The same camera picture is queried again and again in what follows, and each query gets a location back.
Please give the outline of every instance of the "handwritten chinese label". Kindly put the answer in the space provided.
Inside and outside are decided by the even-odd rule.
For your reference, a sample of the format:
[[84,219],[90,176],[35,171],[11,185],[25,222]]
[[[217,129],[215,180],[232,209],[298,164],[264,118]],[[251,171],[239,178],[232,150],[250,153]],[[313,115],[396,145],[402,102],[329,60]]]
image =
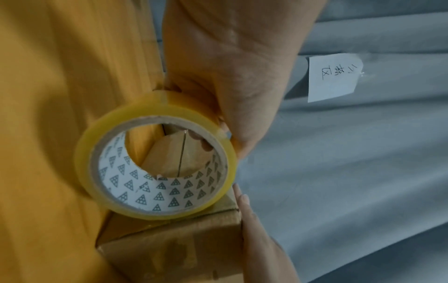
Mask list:
[[308,102],[353,93],[363,67],[362,60],[356,54],[310,57]]

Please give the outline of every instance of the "person's right hand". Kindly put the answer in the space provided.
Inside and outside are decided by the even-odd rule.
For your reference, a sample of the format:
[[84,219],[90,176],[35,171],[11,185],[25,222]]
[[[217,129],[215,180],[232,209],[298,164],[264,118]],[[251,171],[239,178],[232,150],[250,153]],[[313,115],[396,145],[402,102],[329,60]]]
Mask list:
[[252,211],[249,197],[233,185],[243,220],[243,276],[245,283],[300,283],[285,251],[265,231]]
[[166,87],[211,107],[239,158],[266,134],[325,0],[169,0]]

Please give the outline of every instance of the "clear packing tape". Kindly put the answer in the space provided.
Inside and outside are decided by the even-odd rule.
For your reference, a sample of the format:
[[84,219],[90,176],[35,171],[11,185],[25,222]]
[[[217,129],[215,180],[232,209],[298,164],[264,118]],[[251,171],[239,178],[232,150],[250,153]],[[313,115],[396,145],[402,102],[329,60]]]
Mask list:
[[[188,176],[152,176],[133,162],[125,147],[126,132],[148,124],[194,131],[214,148],[210,160]],[[101,117],[85,131],[75,151],[78,178],[96,202],[147,220],[185,217],[211,206],[231,187],[237,163],[211,109],[184,94],[163,90]]]

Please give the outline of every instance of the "gray fabric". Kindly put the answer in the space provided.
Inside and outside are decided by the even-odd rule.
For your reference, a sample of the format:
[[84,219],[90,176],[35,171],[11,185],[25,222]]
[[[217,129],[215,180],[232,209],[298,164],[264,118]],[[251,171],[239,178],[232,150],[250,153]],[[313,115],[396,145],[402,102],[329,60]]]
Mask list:
[[302,282],[448,282],[447,226],[435,228],[448,222],[447,12],[444,0],[331,0],[307,38],[301,55],[359,53],[364,76],[354,94],[308,104],[299,57],[299,83],[237,176]]

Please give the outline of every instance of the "adhesive tape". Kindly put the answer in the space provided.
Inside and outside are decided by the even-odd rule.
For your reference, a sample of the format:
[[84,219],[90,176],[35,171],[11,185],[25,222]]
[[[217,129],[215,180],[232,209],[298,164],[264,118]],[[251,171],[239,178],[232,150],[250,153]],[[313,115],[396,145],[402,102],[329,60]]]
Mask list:
[[[214,148],[203,169],[189,176],[151,176],[127,154],[126,132],[148,124],[174,124],[201,135]],[[154,91],[101,117],[75,152],[81,184],[100,204],[148,220],[184,217],[218,201],[236,173],[235,151],[211,109],[184,94]]]

